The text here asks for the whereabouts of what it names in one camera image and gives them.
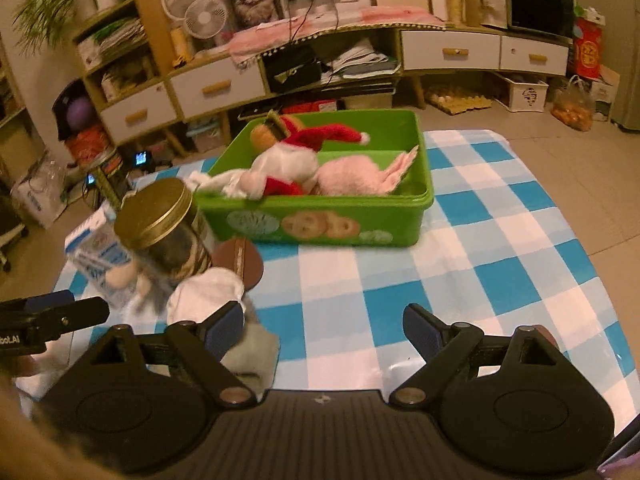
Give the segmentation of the white sock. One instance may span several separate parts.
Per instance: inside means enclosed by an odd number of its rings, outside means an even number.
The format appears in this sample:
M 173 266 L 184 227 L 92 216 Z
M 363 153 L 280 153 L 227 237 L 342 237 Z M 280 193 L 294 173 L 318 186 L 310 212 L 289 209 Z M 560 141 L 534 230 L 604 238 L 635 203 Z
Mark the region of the white sock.
M 260 399 L 272 387 L 280 340 L 259 322 L 255 307 L 245 295 L 244 283 L 234 272 L 210 268 L 181 282 L 167 300 L 167 324 L 201 323 L 230 301 L 242 307 L 243 333 L 220 357 L 221 364 Z

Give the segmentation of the santa plush toy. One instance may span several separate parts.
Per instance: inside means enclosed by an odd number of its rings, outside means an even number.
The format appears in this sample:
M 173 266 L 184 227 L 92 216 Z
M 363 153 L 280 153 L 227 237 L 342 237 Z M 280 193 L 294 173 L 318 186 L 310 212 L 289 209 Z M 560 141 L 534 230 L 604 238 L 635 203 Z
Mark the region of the santa plush toy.
M 231 169 L 213 177 L 193 171 L 186 178 L 186 187 L 235 200 L 306 195 L 316 184 L 318 153 L 326 141 L 366 145 L 370 136 L 342 124 L 303 128 L 259 154 L 250 168 Z

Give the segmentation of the hamburger plush toy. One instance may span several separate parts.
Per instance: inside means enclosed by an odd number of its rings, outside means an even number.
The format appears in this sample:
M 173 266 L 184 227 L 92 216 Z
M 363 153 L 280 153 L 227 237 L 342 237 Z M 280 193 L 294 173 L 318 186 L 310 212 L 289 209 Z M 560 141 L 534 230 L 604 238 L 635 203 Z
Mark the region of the hamburger plush toy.
M 297 117 L 270 110 L 265 120 L 250 132 L 250 144 L 254 153 L 259 155 L 303 128 L 304 124 Z

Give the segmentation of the blue white milk carton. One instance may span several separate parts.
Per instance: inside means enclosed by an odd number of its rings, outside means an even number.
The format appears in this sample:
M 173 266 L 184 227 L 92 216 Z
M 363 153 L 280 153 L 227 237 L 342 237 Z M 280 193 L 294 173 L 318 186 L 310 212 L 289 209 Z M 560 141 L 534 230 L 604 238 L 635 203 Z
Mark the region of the blue white milk carton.
M 102 206 L 66 236 L 68 260 L 115 308 L 128 304 L 136 293 L 134 260 L 115 235 L 110 207 Z

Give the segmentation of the brown round coaster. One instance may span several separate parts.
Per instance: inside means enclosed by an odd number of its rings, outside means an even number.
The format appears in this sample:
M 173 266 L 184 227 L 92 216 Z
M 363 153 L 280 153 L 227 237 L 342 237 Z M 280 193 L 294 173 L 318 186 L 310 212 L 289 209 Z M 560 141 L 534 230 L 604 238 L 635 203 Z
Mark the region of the brown round coaster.
M 257 247 L 245 237 L 234 236 L 222 242 L 212 255 L 214 266 L 229 269 L 246 290 L 255 288 L 264 275 L 264 262 Z

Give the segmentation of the glass jar with gold lid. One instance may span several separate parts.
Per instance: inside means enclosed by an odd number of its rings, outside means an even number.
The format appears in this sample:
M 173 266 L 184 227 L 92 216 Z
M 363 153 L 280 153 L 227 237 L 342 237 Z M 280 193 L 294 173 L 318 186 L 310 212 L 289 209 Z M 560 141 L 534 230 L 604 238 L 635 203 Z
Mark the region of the glass jar with gold lid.
M 124 198 L 114 232 L 156 278 L 175 287 L 212 265 L 216 238 L 183 180 L 156 180 Z

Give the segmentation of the tall green printed can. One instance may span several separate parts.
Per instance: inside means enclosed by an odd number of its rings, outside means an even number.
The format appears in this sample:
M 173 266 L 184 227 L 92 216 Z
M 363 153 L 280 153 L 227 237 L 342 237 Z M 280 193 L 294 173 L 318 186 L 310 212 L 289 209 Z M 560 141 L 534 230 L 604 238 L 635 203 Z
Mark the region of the tall green printed can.
M 88 167 L 96 187 L 114 211 L 122 209 L 125 196 L 131 191 L 127 170 L 116 148 L 110 148 L 93 159 Z

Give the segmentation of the green plastic storage bin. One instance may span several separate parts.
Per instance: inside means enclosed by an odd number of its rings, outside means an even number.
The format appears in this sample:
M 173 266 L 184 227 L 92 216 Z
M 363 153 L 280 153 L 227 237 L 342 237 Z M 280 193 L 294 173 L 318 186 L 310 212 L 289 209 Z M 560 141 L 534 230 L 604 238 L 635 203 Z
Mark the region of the green plastic storage bin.
M 224 198 L 197 188 L 194 202 L 216 237 L 246 236 L 254 242 L 315 245 L 390 245 L 407 247 L 420 236 L 423 211 L 434 200 L 430 168 L 416 114 L 410 110 L 338 110 L 297 116 L 304 125 L 339 122 L 372 136 L 361 148 L 336 142 L 322 148 L 319 162 L 363 154 L 378 166 L 416 148 L 416 160 L 399 188 L 387 196 L 298 196 L 263 200 Z

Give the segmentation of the orange red patterned box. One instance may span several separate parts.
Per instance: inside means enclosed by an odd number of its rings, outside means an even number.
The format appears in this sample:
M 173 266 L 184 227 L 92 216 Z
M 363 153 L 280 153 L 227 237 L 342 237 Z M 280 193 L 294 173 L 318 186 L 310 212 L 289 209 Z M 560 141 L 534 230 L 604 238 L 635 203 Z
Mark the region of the orange red patterned box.
M 85 167 L 110 148 L 111 140 L 104 128 L 95 124 L 67 138 L 64 145 L 70 151 L 74 161 L 79 166 Z

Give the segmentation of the purple ball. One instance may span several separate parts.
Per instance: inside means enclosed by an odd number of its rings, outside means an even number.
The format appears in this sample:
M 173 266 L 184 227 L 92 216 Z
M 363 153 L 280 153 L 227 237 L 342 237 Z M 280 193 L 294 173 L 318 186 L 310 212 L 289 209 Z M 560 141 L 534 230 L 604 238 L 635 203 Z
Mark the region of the purple ball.
M 68 104 L 66 122 L 73 131 L 82 131 L 96 122 L 96 110 L 88 96 L 81 96 Z

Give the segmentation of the pink plush toy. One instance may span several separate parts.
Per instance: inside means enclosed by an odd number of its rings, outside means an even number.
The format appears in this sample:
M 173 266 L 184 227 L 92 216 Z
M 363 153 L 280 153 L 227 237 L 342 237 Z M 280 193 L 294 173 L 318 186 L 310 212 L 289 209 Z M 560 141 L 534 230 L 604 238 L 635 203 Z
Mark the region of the pink plush toy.
M 332 159 L 317 171 L 314 192 L 321 196 L 385 196 L 393 193 L 412 166 L 419 148 L 401 152 L 381 169 L 367 155 Z

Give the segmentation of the egg tray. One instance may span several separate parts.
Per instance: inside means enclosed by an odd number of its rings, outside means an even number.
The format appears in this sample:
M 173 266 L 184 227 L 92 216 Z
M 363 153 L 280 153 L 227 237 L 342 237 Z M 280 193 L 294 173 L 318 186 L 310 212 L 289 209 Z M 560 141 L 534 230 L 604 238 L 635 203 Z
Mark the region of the egg tray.
M 451 116 L 491 108 L 491 100 L 486 96 L 455 84 L 433 84 L 425 90 L 425 99 Z

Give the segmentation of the wooden cabinet with white drawers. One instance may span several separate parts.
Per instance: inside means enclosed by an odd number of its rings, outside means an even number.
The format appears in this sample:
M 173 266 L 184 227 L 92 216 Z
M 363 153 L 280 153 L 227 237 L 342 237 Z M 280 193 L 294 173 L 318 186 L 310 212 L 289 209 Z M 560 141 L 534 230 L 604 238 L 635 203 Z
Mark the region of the wooden cabinet with white drawers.
M 565 73 L 568 42 L 449 25 L 412 6 L 337 6 L 261 24 L 198 50 L 160 0 L 127 0 L 72 40 L 82 82 L 116 144 L 265 100 L 360 91 L 426 73 Z

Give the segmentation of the white perforated storage box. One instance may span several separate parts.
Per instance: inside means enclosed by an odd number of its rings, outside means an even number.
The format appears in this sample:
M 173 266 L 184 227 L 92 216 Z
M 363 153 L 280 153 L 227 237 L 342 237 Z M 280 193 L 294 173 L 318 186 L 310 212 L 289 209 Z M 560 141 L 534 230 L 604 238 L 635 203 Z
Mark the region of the white perforated storage box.
M 492 74 L 495 100 L 511 113 L 542 113 L 548 84 L 542 79 L 520 74 Z

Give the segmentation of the red box under cabinet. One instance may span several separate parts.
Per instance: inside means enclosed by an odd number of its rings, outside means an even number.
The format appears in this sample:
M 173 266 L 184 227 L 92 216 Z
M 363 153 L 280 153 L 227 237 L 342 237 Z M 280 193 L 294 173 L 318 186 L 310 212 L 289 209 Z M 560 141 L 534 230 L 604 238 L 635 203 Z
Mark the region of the red box under cabinet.
M 280 113 L 295 115 L 303 113 L 335 112 L 336 110 L 338 110 L 337 100 L 330 99 L 288 104 L 281 108 Z

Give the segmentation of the bag of oranges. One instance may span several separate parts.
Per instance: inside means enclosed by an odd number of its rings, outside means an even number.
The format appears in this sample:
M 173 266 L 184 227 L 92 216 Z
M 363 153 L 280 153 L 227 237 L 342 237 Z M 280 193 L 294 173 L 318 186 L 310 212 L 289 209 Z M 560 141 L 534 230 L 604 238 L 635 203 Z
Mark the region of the bag of oranges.
M 574 75 L 567 86 L 554 99 L 551 115 L 567 127 L 585 132 L 593 123 L 596 104 L 590 96 L 585 81 Z

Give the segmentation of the black bag on shelf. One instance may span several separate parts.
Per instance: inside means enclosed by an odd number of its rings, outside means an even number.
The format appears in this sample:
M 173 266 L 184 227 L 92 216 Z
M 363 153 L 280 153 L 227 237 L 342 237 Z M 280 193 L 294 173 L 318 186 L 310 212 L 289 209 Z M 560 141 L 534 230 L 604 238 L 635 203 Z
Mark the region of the black bag on shelf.
M 269 88 L 283 93 L 316 84 L 321 80 L 322 62 L 309 46 L 286 47 L 262 58 Z

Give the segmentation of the potted green plant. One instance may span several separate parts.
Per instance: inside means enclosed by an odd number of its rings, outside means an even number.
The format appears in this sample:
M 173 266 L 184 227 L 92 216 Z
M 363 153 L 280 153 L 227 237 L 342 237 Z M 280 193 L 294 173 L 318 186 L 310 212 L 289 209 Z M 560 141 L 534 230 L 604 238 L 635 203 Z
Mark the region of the potted green plant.
M 25 54 L 42 47 L 56 48 L 70 27 L 76 0 L 21 0 L 14 11 L 13 29 L 20 34 L 17 45 Z

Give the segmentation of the white desk fan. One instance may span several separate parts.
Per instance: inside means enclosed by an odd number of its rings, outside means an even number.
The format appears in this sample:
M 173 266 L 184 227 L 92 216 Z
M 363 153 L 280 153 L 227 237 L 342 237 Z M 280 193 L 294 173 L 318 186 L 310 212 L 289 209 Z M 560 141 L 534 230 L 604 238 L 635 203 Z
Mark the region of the white desk fan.
M 186 9 L 183 26 L 199 40 L 215 38 L 228 21 L 228 10 L 224 0 L 194 0 Z

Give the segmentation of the pink red table runner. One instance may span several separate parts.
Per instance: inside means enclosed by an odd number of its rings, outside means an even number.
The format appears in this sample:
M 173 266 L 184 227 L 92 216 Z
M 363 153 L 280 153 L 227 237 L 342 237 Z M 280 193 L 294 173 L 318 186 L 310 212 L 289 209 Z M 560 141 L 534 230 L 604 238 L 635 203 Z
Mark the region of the pink red table runner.
M 289 20 L 260 24 L 236 32 L 228 43 L 228 53 L 236 66 L 256 58 L 334 32 L 369 28 L 418 28 L 444 30 L 444 21 L 418 6 L 365 6 L 352 11 L 331 9 L 321 14 L 303 13 Z

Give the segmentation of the red gift box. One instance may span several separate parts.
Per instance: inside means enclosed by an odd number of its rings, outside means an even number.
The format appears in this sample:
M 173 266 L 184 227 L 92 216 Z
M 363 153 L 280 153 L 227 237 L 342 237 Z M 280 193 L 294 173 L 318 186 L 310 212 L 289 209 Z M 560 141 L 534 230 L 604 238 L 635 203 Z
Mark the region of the red gift box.
M 573 73 L 586 79 L 599 79 L 603 27 L 585 18 L 576 18 L 573 34 Z

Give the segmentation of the black white microwave oven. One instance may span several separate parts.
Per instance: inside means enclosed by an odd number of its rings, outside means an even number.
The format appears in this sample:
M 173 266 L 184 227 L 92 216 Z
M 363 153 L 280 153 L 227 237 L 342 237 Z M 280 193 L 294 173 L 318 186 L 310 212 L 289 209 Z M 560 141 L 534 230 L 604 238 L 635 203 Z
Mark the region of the black white microwave oven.
M 574 0 L 480 0 L 480 24 L 514 32 L 570 37 Z

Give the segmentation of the grey refrigerator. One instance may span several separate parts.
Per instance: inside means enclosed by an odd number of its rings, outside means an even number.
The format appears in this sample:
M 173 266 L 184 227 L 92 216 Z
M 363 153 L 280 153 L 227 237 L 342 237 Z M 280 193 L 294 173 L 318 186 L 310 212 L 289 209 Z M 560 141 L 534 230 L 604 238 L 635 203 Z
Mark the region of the grey refrigerator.
M 611 119 L 639 132 L 639 0 L 577 0 L 604 15 L 602 64 L 620 75 Z

